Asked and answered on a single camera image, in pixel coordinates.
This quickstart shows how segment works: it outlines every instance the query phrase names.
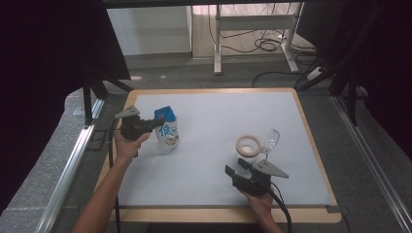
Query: gray floor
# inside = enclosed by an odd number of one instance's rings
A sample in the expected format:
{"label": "gray floor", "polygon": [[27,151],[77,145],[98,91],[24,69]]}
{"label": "gray floor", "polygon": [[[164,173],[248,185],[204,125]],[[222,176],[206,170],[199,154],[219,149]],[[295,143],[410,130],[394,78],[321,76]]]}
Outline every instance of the gray floor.
{"label": "gray floor", "polygon": [[[283,56],[232,58],[223,61],[223,74],[213,75],[210,59],[173,59],[151,65],[133,63],[130,74],[134,81],[125,83],[138,89],[151,88],[232,88],[252,87],[252,79],[267,71],[289,72]],[[260,77],[255,87],[290,87],[298,76],[269,74]],[[325,80],[298,93],[304,113],[315,138],[326,173],[344,219],[337,224],[294,224],[293,232],[402,232],[389,204],[369,172],[339,114]],[[107,132],[127,94],[106,83],[109,97],[96,122],[92,142],[72,182],[52,232],[70,232],[80,209],[94,190],[107,153],[99,137]],[[77,137],[83,128],[82,91],[66,100],[66,111],[38,164],[0,218],[0,232],[32,232],[48,204],[55,184],[64,168]],[[412,209],[412,164],[402,150],[371,117],[362,101],[357,104],[359,129],[375,153],[407,209]],[[259,232],[255,225],[239,224],[146,224],[122,223],[122,232]],[[110,223],[107,232],[116,232]]]}

